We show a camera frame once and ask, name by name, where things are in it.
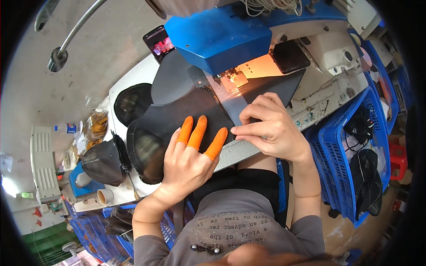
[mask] plastic bag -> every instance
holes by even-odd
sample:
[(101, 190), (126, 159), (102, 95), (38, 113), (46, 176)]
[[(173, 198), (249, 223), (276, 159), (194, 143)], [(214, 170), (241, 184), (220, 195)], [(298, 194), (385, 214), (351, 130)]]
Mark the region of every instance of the plastic bag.
[(383, 147), (371, 147), (371, 149), (377, 154), (377, 172), (379, 172), (380, 178), (386, 174), (386, 158)]
[(354, 136), (347, 135), (346, 139), (342, 141), (343, 148), (345, 149), (346, 158), (348, 162), (351, 161), (352, 157), (357, 154), (361, 149), (370, 149), (372, 147), (371, 143), (368, 142), (366, 145), (359, 144), (357, 139)]

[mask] red plastic stool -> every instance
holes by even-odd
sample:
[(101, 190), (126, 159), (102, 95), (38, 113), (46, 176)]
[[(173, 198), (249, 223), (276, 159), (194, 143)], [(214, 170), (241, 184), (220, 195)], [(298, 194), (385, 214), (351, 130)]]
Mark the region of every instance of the red plastic stool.
[(405, 148), (397, 144), (389, 142), (389, 152), (391, 154), (391, 173), (395, 169), (399, 169), (399, 175), (391, 175), (391, 180), (401, 180), (404, 178), (405, 171), (407, 171), (407, 152)]

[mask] smartphone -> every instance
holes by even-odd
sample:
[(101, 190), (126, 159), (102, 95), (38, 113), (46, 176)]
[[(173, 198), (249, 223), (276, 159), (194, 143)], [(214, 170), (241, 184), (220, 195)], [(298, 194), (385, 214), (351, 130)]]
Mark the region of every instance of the smartphone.
[(170, 41), (169, 36), (167, 35), (164, 25), (160, 25), (145, 34), (143, 40), (151, 50), (158, 63), (161, 63), (163, 58), (175, 49), (172, 42)]

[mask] black knob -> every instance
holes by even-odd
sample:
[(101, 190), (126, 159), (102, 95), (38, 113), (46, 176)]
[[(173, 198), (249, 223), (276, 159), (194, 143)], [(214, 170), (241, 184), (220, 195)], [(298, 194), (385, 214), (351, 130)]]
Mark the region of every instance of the black knob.
[(68, 59), (68, 52), (66, 50), (58, 55), (59, 49), (60, 47), (57, 47), (52, 51), (49, 62), (47, 63), (47, 68), (52, 72), (60, 71)]

